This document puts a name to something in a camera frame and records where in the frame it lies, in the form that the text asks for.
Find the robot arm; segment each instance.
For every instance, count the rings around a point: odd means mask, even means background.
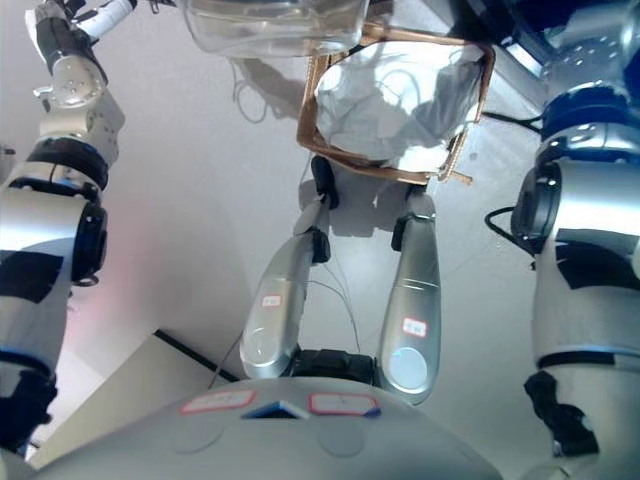
[[[638,5],[586,8],[567,24],[543,73],[542,145],[512,216],[536,269],[539,372],[525,388],[571,478],[640,469]]]
[[[34,13],[52,85],[38,91],[39,139],[0,192],[0,447],[13,452],[48,421],[71,286],[102,266],[101,195],[124,123],[92,38],[62,2]]]

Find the humanoid robot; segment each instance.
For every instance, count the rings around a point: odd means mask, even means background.
[[[124,123],[92,45],[136,2],[77,16],[81,3],[45,0],[31,15],[52,85],[39,90],[40,138],[0,192],[0,477],[501,478],[414,408],[433,388],[440,351],[435,210],[424,189],[408,189],[394,230],[400,262],[376,358],[299,347],[309,270],[329,259],[339,205],[320,157],[317,197],[269,263],[244,330],[250,380],[29,467],[21,454],[56,394],[71,287],[103,262],[101,195]],[[537,279],[539,371],[526,389],[556,458],[530,480],[640,475],[637,16],[633,2],[570,19],[545,67],[535,167],[511,209],[512,233],[500,231],[532,255]]]

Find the black cable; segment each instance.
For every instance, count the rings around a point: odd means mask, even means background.
[[[511,213],[513,212],[513,210],[515,210],[515,207],[504,207],[504,208],[499,208],[498,210],[494,210],[493,212],[488,213],[484,217],[484,224],[487,227],[489,227],[489,229],[492,232],[497,233],[505,240],[509,241],[510,243],[513,243],[516,247],[521,248],[522,250],[527,252],[529,255],[532,255],[530,251],[528,251],[526,248],[523,248],[522,245],[520,245],[517,242],[516,238],[513,235],[511,235],[510,233],[506,232],[505,230],[497,226],[495,223],[493,223],[494,217],[497,217],[499,215],[504,215],[505,213]]]
[[[503,113],[497,112],[482,112],[482,115],[487,118],[491,118],[492,120],[497,120],[498,122],[506,122],[511,123],[513,125],[518,125],[519,127],[526,128],[534,133],[540,134],[542,129],[540,127],[536,127],[533,125],[535,122],[539,122],[542,120],[542,115],[538,115],[533,118],[514,118],[509,115],[505,115]]]

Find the wire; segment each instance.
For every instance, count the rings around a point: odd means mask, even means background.
[[[207,387],[208,389],[213,387],[213,385],[216,383],[216,380],[220,376],[220,372],[224,368],[224,364],[229,359],[229,355],[231,355],[231,352],[233,352],[233,349],[238,345],[238,343],[240,343],[240,339],[242,338],[242,333],[243,332],[240,332],[238,337],[233,341],[233,343],[229,347],[229,350],[227,350],[227,353],[225,353],[224,357],[222,357],[222,361],[220,362],[220,365],[218,365],[218,368],[216,368],[216,371],[213,373],[213,378],[211,379],[211,383],[209,383],[209,386]]]
[[[504,215],[505,213],[511,213],[511,212],[513,212],[514,209],[515,209],[515,207],[504,207],[504,208],[499,208],[498,210],[494,210],[493,212],[488,213],[484,217],[484,223],[485,223],[485,225],[487,227],[489,227],[489,229],[492,232],[497,233],[498,235],[500,235],[505,240],[508,240],[509,242],[513,243],[516,247],[524,250],[529,255],[532,255],[531,251],[529,251],[528,249],[526,249],[522,245],[520,245],[513,235],[511,235],[510,233],[506,232],[505,230],[503,230],[502,228],[497,226],[495,223],[493,223],[493,218],[494,217],[497,217],[499,215]]]
[[[344,293],[344,296],[347,298],[347,301],[349,302],[349,306],[351,307],[351,310],[353,311],[353,302],[351,301],[351,295],[349,293],[349,290],[347,289],[346,285],[344,285],[340,279],[336,276],[335,273],[333,273],[333,270],[331,270],[326,263],[323,263],[322,266],[324,267],[324,269],[329,272],[329,275],[331,275],[333,277],[333,279],[336,281],[336,283],[340,286],[340,290],[342,290],[342,293]]]
[[[533,125],[533,123],[539,122],[540,120],[542,120],[542,115],[538,115],[537,117],[533,117],[533,118],[524,118],[524,119],[514,118],[509,115],[505,115],[503,113],[497,113],[497,112],[485,111],[485,112],[482,112],[482,115],[484,117],[491,118],[492,120],[497,120],[498,122],[506,122],[506,123],[512,123],[514,125],[518,125],[520,127],[526,128],[527,130],[530,130],[537,134],[540,134],[540,132],[542,131],[541,128]]]
[[[342,303],[344,303],[344,306],[347,309],[347,313],[349,314],[349,321],[351,322],[351,327],[353,328],[353,336],[356,339],[356,347],[358,349],[358,353],[360,353],[360,337],[358,335],[358,327],[356,326],[356,320],[353,316],[353,311],[351,310],[351,307],[347,303],[347,299],[345,298],[345,296],[342,293],[340,293],[338,290],[333,288],[332,286],[327,285],[326,283],[318,282],[317,280],[309,280],[307,283],[314,283],[316,285],[320,285],[321,287],[327,288],[342,299]]]

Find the red-bordered label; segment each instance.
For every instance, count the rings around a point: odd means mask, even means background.
[[[256,398],[255,390],[228,390],[214,392],[194,398],[180,409],[183,415],[217,410],[233,410],[251,404]]]
[[[265,295],[262,297],[263,308],[278,308],[282,304],[282,295]]]
[[[402,321],[402,331],[414,337],[424,338],[427,336],[427,324],[413,318],[405,318]]]
[[[356,393],[313,393],[309,395],[309,411],[318,415],[362,416],[380,409],[371,395]]]

